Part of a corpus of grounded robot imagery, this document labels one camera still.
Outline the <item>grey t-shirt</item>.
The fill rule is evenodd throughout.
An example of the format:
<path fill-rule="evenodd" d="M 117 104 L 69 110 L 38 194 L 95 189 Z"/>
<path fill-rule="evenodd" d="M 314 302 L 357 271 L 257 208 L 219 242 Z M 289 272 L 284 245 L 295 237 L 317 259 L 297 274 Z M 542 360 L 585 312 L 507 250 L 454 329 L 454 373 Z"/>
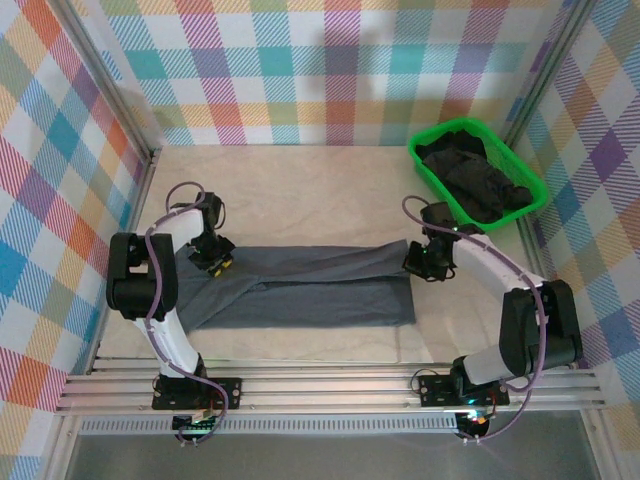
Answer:
<path fill-rule="evenodd" d="M 176 255 L 184 330 L 390 327 L 416 321 L 408 251 L 377 247 L 247 246 L 214 278 Z"/>

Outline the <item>green plastic basket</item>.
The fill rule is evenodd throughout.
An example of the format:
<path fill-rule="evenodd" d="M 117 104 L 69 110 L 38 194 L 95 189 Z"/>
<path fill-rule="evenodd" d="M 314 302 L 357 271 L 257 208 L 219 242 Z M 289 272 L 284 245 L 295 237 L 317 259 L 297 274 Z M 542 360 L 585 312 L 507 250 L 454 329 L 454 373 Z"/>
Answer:
<path fill-rule="evenodd" d="M 467 215 L 436 175 L 422 163 L 423 159 L 415 152 L 417 145 L 430 144 L 447 132 L 461 130 L 465 130 L 483 141 L 487 154 L 486 159 L 490 165 L 501 170 L 515 185 L 527 187 L 530 190 L 533 195 L 533 203 L 531 205 L 515 211 L 507 210 L 500 220 L 488 224 L 480 223 Z M 535 173 L 522 156 L 507 146 L 488 125 L 478 119 L 469 117 L 455 118 L 416 133 L 409 140 L 408 151 L 420 178 L 432 189 L 438 199 L 448 204 L 453 217 L 461 224 L 474 224 L 485 231 L 496 230 L 542 208 L 548 200 L 548 188 L 540 175 Z"/>

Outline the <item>left controller board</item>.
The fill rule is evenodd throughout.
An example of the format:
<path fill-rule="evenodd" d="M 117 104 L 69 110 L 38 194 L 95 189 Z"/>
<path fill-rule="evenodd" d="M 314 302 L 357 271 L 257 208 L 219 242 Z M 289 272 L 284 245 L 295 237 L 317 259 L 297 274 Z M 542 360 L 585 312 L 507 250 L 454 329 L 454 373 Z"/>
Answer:
<path fill-rule="evenodd" d="M 216 427 L 216 416 L 196 421 L 190 415 L 179 415 L 174 416 L 171 422 L 174 436 L 182 444 L 198 445 L 209 438 Z"/>

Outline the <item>controller board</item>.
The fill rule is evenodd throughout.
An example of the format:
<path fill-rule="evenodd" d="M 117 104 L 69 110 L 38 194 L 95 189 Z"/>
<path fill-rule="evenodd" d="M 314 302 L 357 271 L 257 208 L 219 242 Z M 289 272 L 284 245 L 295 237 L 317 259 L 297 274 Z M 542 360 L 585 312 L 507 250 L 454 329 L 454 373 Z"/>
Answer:
<path fill-rule="evenodd" d="M 486 436 L 490 429 L 491 417 L 476 411 L 456 414 L 456 436 L 463 440 L 472 440 Z"/>
<path fill-rule="evenodd" d="M 198 445 L 209 438 L 216 427 L 216 416 L 196 421 L 190 415 L 179 415 L 174 416 L 171 422 L 174 436 L 182 444 Z"/>

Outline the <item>right controller board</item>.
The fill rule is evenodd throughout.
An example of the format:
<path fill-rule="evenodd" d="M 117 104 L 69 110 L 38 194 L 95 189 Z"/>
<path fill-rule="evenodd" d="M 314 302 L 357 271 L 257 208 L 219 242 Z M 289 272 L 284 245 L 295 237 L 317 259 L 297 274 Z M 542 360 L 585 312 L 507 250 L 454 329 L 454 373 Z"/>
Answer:
<path fill-rule="evenodd" d="M 486 436 L 490 429 L 491 417 L 476 411 L 456 414 L 456 436 L 463 440 L 472 440 Z"/>

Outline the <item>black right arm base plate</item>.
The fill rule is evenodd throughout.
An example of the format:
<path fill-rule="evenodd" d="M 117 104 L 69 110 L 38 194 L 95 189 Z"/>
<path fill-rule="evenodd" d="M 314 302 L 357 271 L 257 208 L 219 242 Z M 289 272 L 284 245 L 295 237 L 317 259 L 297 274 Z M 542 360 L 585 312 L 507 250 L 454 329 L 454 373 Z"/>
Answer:
<path fill-rule="evenodd" d="M 498 382 L 464 386 L 452 375 L 418 377 L 418 393 L 422 407 L 507 406 L 509 394 Z"/>

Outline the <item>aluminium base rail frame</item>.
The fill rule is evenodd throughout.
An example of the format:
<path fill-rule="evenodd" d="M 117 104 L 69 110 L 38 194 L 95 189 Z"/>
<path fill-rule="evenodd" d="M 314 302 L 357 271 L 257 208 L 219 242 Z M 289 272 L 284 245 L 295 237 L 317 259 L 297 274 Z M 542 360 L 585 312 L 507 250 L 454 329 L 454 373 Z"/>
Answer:
<path fill-rule="evenodd" d="M 414 413 L 419 375 L 446 374 L 445 363 L 207 360 L 210 376 L 242 380 L 246 414 Z M 153 358 L 99 358 L 87 374 L 68 377 L 57 411 L 66 415 L 150 414 L 158 371 Z M 593 371 L 561 367 L 536 381 L 532 395 L 510 396 L 500 412 L 601 409 L 605 396 Z"/>

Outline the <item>aluminium corner post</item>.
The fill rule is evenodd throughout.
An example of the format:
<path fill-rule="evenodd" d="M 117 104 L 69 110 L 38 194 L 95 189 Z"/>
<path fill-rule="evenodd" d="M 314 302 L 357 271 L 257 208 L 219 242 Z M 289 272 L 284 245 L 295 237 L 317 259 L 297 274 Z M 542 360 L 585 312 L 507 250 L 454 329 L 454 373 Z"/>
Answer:
<path fill-rule="evenodd" d="M 133 111 L 127 105 L 124 95 L 119 91 L 116 81 L 71 0 L 46 0 L 46 2 L 80 54 L 86 69 L 112 109 L 114 116 L 121 123 L 134 149 L 146 165 L 153 165 L 157 148 L 145 138 L 142 128 L 134 119 Z"/>
<path fill-rule="evenodd" d="M 598 0 L 549 0 L 536 25 L 523 65 L 514 77 L 500 136 L 512 149 L 528 124 Z"/>

